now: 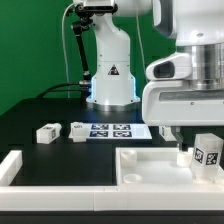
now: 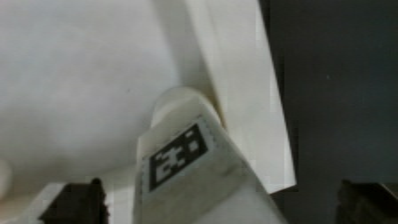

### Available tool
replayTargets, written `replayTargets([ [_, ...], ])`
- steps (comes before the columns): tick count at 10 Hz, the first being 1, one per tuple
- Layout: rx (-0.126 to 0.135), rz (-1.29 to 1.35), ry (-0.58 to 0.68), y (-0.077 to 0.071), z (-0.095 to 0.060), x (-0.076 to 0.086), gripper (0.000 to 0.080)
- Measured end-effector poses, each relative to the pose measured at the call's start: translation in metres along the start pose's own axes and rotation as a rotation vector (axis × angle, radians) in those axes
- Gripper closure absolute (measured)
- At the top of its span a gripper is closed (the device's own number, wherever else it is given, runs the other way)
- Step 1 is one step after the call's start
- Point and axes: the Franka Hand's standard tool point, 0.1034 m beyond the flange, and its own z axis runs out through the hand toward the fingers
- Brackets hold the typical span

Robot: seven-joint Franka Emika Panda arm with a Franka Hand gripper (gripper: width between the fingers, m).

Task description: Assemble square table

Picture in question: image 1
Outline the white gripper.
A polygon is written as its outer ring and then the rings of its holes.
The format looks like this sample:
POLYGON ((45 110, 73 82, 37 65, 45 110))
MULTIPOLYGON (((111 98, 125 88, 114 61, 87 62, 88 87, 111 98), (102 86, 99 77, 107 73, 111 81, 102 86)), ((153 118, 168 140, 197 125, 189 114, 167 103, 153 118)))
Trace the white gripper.
MULTIPOLYGON (((146 74, 149 82, 142 94, 142 119, 148 126, 222 126, 224 96, 220 90, 192 90, 191 56, 174 53, 151 63, 146 74)), ((179 127, 171 133, 180 151, 187 151, 179 127)))

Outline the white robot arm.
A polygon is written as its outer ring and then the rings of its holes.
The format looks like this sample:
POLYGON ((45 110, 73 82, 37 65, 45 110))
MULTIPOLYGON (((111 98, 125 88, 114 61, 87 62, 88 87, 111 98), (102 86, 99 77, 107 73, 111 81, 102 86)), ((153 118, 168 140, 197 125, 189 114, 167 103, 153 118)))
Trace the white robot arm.
POLYGON ((97 72, 90 107, 142 104, 149 126, 224 126, 224 0, 73 0, 82 30, 93 28, 97 72), (176 51, 149 64, 140 98, 130 73, 129 36, 112 18, 153 14, 153 27, 176 51))

